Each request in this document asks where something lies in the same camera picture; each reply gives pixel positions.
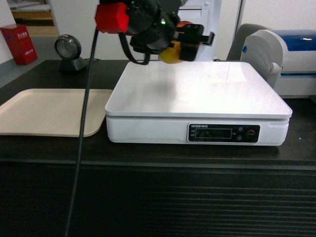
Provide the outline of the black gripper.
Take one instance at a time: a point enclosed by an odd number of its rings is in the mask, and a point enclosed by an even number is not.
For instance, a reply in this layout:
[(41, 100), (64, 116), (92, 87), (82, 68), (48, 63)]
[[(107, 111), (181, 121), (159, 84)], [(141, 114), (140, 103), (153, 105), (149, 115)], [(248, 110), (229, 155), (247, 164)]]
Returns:
[(130, 45), (134, 51), (144, 54), (146, 62), (151, 55), (163, 52), (173, 40), (186, 44), (192, 61), (201, 45), (212, 46), (213, 32), (203, 35), (203, 25), (180, 20), (178, 10), (184, 4), (185, 0), (128, 1)]

